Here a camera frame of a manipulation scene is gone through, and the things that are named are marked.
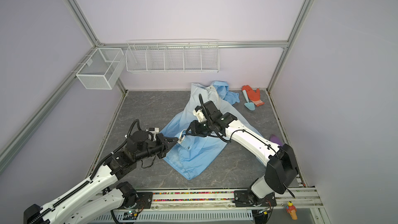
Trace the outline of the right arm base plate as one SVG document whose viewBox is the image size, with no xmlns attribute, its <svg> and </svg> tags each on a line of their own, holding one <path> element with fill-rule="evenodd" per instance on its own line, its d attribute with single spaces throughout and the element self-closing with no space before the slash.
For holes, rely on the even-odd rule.
<svg viewBox="0 0 398 224">
<path fill-rule="evenodd" d="M 236 207 L 275 207 L 277 205 L 274 192 L 259 198 L 249 190 L 234 191 L 233 203 Z"/>
</svg>

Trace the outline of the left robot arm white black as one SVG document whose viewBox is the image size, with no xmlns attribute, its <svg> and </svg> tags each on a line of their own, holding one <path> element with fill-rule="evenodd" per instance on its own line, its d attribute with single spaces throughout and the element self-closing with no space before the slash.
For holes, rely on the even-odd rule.
<svg viewBox="0 0 398 224">
<path fill-rule="evenodd" d="M 23 222 L 87 224 L 114 209 L 137 206 L 140 198 L 136 190 L 120 180 L 146 158 L 165 158 L 184 137 L 168 137 L 157 128 L 142 129 L 140 121 L 134 120 L 124 142 L 98 162 L 91 175 L 56 199 L 28 207 Z"/>
</svg>

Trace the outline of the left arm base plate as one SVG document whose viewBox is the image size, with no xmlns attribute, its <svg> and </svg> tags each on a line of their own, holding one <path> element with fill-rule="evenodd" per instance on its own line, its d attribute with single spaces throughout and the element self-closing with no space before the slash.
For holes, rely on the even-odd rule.
<svg viewBox="0 0 398 224">
<path fill-rule="evenodd" d="M 149 209 L 151 208 L 153 192 L 138 192 L 127 197 L 123 203 L 125 209 Z"/>
</svg>

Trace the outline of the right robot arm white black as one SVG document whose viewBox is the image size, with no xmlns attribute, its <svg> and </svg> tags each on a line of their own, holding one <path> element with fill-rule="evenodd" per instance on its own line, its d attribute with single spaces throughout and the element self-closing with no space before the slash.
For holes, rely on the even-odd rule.
<svg viewBox="0 0 398 224">
<path fill-rule="evenodd" d="M 194 120 L 186 130 L 186 136 L 213 136 L 228 143 L 235 141 L 256 156 L 265 165 L 265 174 L 256 179 L 246 190 L 243 200 L 236 203 L 246 206 L 259 206 L 270 202 L 275 193 L 280 195 L 290 191 L 288 187 L 299 174 L 294 150 L 288 144 L 282 146 L 254 133 L 236 116 L 220 112 L 205 115 L 203 111 L 194 112 Z"/>
</svg>

